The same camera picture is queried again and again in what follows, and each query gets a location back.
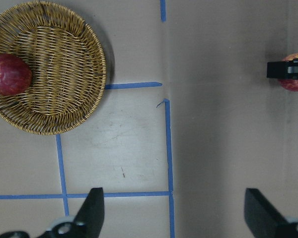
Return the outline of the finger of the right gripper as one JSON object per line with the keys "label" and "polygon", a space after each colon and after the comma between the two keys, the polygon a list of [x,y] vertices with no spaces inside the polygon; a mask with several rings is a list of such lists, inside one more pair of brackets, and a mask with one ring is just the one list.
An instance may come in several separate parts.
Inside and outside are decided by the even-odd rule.
{"label": "finger of the right gripper", "polygon": [[267,63],[267,78],[298,80],[298,58]]}

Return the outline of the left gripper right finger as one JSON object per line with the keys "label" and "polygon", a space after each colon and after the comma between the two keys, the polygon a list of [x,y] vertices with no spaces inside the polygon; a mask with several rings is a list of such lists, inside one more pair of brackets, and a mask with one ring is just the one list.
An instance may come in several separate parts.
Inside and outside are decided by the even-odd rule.
{"label": "left gripper right finger", "polygon": [[244,197],[244,220],[255,238],[286,238],[290,223],[256,188],[247,188]]}

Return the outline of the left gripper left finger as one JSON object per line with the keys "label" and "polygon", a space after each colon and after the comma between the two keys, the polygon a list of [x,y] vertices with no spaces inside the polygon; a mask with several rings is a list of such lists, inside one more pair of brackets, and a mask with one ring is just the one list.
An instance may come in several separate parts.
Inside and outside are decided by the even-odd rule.
{"label": "left gripper left finger", "polygon": [[103,227],[104,217],[103,188],[92,188],[74,218],[78,238],[98,238]]}

